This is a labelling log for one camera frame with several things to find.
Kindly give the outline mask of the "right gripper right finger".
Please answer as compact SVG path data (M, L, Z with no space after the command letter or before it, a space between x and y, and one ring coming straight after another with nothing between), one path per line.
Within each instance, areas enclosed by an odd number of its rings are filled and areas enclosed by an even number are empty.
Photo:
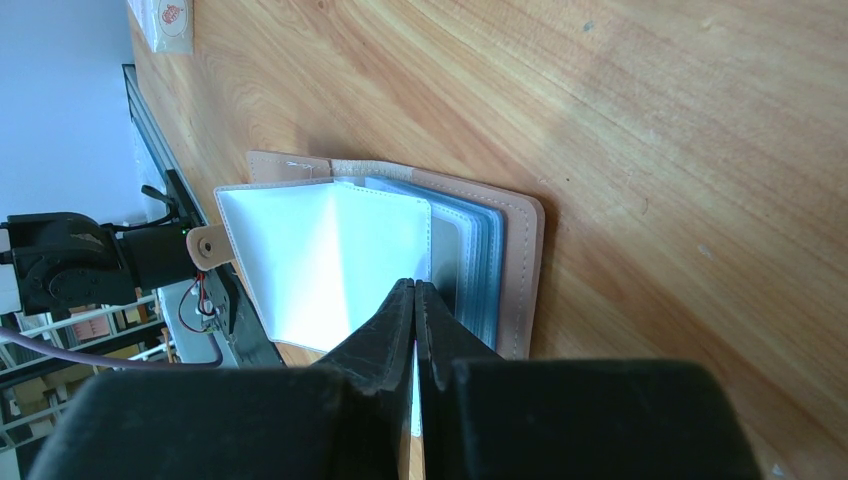
M679 360L506 360L415 287L429 479L757 479L727 396Z

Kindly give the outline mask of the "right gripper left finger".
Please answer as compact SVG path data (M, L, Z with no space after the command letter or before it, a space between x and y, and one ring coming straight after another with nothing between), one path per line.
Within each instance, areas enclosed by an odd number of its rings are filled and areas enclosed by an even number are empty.
M37 455L33 479L404 479L414 287L307 367L101 375Z

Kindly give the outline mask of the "pink leather card holder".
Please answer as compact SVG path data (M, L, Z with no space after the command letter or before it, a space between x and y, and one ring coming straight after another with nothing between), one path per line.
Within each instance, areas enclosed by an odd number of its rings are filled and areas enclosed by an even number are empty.
M527 195L384 161L252 151L252 180L219 187L206 226L266 337L326 352L401 278L429 281L508 359L531 345L544 210Z

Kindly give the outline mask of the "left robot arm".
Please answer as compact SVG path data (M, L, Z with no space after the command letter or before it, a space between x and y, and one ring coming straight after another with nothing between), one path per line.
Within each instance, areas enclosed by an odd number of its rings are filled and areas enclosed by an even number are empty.
M126 227L70 212L10 215L1 224L1 311L133 303L138 290L195 276L186 235L175 222Z

